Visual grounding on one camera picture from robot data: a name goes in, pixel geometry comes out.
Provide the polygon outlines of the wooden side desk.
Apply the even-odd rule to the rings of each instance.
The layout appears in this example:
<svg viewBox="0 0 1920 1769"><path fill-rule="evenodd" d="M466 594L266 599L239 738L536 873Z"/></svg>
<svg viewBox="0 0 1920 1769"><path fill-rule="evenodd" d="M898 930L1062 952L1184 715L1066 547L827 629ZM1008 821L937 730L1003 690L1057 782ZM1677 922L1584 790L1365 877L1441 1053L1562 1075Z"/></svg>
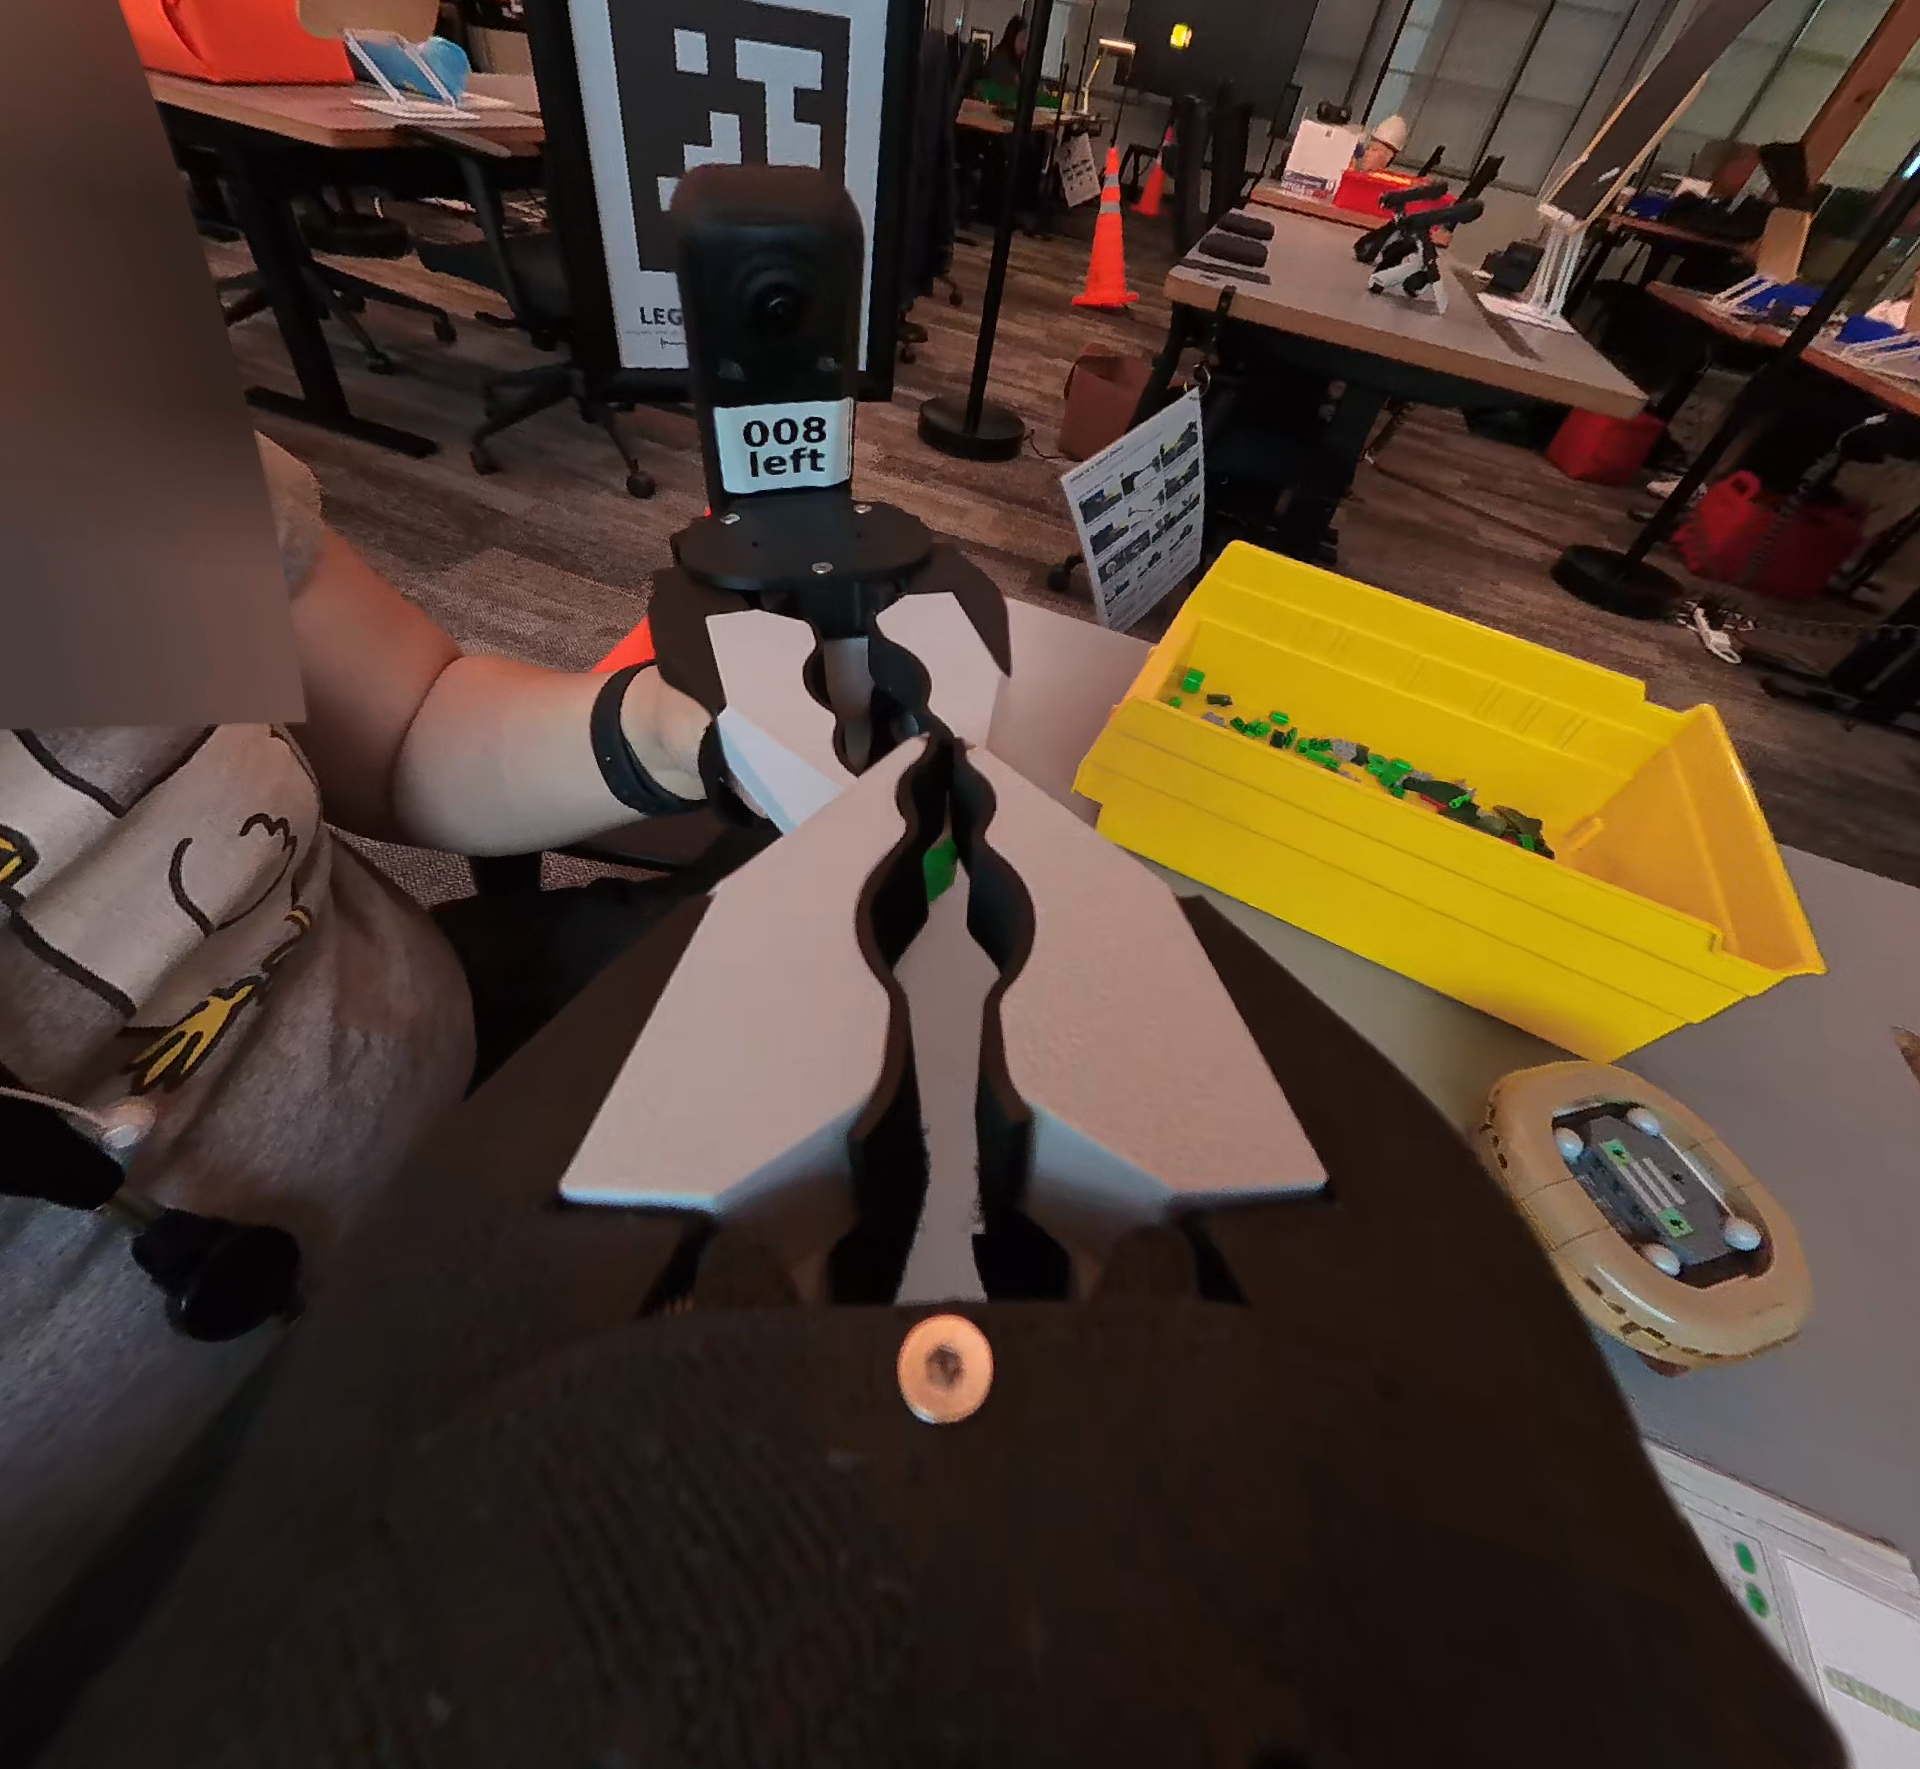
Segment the wooden side desk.
<svg viewBox="0 0 1920 1769"><path fill-rule="evenodd" d="M413 108L372 104L363 85L223 85L148 72L165 120L212 149L235 197L235 215L288 353L298 391L249 387L247 402L307 428L389 455L426 461L437 443L353 415L307 284L314 266L294 212L305 183L370 187L396 157L468 149L479 157L535 159L543 122L512 107L437 122Z"/></svg>

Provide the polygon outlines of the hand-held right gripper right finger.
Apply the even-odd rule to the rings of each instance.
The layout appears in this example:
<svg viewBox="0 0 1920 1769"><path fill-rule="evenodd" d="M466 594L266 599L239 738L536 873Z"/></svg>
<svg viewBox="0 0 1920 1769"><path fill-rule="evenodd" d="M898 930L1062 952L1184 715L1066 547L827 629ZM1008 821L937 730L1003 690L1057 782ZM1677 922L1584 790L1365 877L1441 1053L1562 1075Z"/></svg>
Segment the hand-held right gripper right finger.
<svg viewBox="0 0 1920 1769"><path fill-rule="evenodd" d="M1144 1230L1326 1193L1187 905L988 751L952 759L986 1292L1071 1292Z"/></svg>

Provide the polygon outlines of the spare black gripper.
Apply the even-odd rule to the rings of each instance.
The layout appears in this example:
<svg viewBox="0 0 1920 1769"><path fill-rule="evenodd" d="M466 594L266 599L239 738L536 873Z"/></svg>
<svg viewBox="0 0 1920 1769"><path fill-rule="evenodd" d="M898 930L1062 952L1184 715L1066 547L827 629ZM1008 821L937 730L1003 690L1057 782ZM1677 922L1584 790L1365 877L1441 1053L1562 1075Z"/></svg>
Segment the spare black gripper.
<svg viewBox="0 0 1920 1769"><path fill-rule="evenodd" d="M1445 178L1428 176L1380 197L1384 221L1353 244L1355 261L1372 272L1369 293L1445 313L1441 248L1458 228L1484 216L1484 196L1500 169L1502 156L1495 156L1459 190Z"/></svg>

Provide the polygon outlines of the black framed marker sign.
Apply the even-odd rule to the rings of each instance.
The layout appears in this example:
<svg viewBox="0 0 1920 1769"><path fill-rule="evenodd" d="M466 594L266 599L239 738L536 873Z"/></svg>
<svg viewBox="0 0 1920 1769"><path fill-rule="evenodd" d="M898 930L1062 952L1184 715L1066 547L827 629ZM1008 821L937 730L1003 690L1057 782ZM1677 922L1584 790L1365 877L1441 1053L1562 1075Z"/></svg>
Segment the black framed marker sign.
<svg viewBox="0 0 1920 1769"><path fill-rule="evenodd" d="M679 183L708 166L803 167L859 208L861 391L888 398L925 0L522 4L584 368L684 385Z"/></svg>

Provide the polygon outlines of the black monitor screen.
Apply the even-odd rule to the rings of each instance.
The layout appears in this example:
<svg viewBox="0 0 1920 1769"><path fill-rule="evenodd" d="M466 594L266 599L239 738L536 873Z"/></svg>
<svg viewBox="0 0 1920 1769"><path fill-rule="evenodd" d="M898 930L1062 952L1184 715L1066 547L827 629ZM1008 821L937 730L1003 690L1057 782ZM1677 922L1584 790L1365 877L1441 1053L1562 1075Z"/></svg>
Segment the black monitor screen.
<svg viewBox="0 0 1920 1769"><path fill-rule="evenodd" d="M1123 24L1133 58L1125 95L1149 101L1223 93L1285 133L1299 111L1296 82L1321 0L1129 0Z"/></svg>

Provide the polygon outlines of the brick building instruction booklet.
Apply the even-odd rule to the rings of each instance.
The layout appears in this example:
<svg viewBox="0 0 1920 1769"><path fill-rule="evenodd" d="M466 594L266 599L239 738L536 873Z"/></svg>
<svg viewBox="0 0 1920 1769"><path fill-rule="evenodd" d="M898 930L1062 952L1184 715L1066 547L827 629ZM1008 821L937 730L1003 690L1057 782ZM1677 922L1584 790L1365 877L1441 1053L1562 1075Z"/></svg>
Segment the brick building instruction booklet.
<svg viewBox="0 0 1920 1769"><path fill-rule="evenodd" d="M1895 1547L1645 1443L1747 1618L1799 1676L1855 1768L1918 1763L1918 1579Z"/></svg>

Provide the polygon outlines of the person's left hand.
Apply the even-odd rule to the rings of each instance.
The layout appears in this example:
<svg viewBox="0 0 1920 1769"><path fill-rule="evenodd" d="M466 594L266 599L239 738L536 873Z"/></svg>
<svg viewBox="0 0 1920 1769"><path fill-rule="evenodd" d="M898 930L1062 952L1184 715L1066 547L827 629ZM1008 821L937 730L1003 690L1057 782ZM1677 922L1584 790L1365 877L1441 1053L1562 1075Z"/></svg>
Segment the person's left hand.
<svg viewBox="0 0 1920 1769"><path fill-rule="evenodd" d="M711 715L700 700L673 687L656 664L632 673L618 726L637 768L660 793L686 804L711 804L702 767Z"/></svg>

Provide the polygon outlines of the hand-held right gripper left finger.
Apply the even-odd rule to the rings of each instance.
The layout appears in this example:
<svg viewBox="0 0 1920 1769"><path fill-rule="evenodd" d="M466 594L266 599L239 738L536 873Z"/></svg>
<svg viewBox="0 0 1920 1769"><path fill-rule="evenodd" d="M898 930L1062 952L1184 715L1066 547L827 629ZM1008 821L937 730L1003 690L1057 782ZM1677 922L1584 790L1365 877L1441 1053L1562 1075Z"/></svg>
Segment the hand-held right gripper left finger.
<svg viewBox="0 0 1920 1769"><path fill-rule="evenodd" d="M930 1170L898 965L953 759L914 738L708 897L567 1205L744 1230L830 1301L896 1299Z"/></svg>

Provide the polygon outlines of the white photo placard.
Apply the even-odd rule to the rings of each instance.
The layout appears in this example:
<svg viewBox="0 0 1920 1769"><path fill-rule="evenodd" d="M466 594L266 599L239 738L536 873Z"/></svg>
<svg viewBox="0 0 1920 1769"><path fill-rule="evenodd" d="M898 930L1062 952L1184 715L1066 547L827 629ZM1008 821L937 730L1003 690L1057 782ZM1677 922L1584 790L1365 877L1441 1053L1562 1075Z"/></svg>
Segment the white photo placard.
<svg viewBox="0 0 1920 1769"><path fill-rule="evenodd" d="M1202 408L1198 390L1183 390L1059 478L1102 631L1135 631L1201 564L1209 508Z"/></svg>

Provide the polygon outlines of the grey cartoon print shirt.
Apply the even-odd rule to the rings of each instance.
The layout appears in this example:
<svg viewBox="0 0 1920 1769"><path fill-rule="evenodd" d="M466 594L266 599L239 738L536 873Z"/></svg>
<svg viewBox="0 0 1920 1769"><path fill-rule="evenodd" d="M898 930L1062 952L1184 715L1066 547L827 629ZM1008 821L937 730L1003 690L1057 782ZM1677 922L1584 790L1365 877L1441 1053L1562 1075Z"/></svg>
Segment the grey cartoon print shirt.
<svg viewBox="0 0 1920 1769"><path fill-rule="evenodd" d="M472 1068L462 972L329 825L288 726L5 732L5 1765L193 1535L283 1322L202 1342L108 1209L283 1231L301 1289Z"/></svg>

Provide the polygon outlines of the tan round brick-built pot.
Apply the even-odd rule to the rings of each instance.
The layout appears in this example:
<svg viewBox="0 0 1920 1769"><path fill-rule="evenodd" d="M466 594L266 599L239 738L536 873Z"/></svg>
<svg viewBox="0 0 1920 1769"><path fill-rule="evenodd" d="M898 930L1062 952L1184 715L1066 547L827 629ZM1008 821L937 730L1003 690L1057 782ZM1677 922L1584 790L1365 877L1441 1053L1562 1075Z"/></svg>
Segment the tan round brick-built pot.
<svg viewBox="0 0 1920 1769"><path fill-rule="evenodd" d="M1750 1360L1807 1324L1798 1230L1667 1091L1595 1063L1517 1070L1475 1154L1584 1321L1659 1372Z"/></svg>

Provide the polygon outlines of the brown bag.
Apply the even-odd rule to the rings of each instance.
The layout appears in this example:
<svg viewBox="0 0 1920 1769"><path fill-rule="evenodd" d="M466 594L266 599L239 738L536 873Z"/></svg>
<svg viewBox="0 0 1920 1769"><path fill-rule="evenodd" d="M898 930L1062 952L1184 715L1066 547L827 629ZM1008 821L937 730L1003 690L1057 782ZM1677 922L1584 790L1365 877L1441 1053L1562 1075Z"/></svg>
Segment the brown bag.
<svg viewBox="0 0 1920 1769"><path fill-rule="evenodd" d="M1089 343L1069 370L1057 457L1089 461L1123 436L1135 421L1154 363L1102 343Z"/></svg>

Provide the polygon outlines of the black pole stand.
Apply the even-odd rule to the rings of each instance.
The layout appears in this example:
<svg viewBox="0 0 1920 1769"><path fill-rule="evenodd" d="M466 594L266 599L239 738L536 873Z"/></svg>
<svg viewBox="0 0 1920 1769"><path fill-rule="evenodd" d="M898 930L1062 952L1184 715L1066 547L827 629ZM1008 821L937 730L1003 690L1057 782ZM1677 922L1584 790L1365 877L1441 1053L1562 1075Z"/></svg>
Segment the black pole stand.
<svg viewBox="0 0 1920 1769"><path fill-rule="evenodd" d="M966 391L932 393L920 408L918 436L930 449L962 461L1015 461L1028 439L1028 425L988 395L999 316L1003 309L1014 235L1017 222L1017 194L1023 166L1032 152L1036 115L1043 74L1043 52L1049 16L1055 0L1025 2L1028 49L1017 77L1014 131L1006 139L1008 159L1003 186L1003 205L994 228L986 282L981 293L978 326L972 346L972 373Z"/></svg>
<svg viewBox="0 0 1920 1769"><path fill-rule="evenodd" d="M1568 549L1552 567L1552 580L1558 587L1592 607L1642 622L1659 622L1682 602L1680 581L1649 562L1649 556L1680 529L1708 480L1717 475L1717 466L1729 449L1757 425L1763 411L1780 406L1778 398L1799 372L1803 353L1836 316L1839 304L1861 282L1898 227L1908 221L1915 200L1918 159L1913 157L1905 174L1889 182L1875 200L1859 243L1836 269L1836 276L1811 299L1810 310L1796 321L1787 339L1768 357L1768 363L1745 381L1729 415L1700 446L1671 496L1664 500L1662 509L1642 526L1636 541L1622 551L1587 545Z"/></svg>

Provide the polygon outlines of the red bag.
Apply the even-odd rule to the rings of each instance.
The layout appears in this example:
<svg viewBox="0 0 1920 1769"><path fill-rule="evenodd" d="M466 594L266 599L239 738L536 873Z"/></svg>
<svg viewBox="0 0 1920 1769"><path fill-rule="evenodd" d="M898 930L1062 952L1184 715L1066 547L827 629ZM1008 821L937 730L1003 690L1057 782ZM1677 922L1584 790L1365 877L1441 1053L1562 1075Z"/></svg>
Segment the red bag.
<svg viewBox="0 0 1920 1769"><path fill-rule="evenodd" d="M1868 537L1868 509L1828 489L1771 493L1753 471L1708 486L1673 535L1683 567L1768 599L1821 597Z"/></svg>
<svg viewBox="0 0 1920 1769"><path fill-rule="evenodd" d="M1631 419L1570 409L1548 443L1548 461L1568 480L1590 486L1633 486L1667 435L1651 411Z"/></svg>

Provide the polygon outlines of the pile of small loose pieces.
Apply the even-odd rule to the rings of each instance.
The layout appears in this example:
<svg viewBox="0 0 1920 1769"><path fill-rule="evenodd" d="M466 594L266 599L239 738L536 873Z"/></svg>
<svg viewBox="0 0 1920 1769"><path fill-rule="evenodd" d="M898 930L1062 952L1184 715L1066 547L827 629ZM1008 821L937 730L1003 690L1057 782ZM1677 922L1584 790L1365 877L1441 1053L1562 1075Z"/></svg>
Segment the pile of small loose pieces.
<svg viewBox="0 0 1920 1769"><path fill-rule="evenodd" d="M1441 776L1374 745L1308 734L1306 726L1283 709L1239 712L1234 693L1211 690L1198 666L1179 673L1156 702L1221 728L1246 745L1289 754L1323 775L1372 785L1384 797L1419 805L1443 821L1466 825L1525 854L1555 857L1542 820L1482 797L1466 780Z"/></svg>

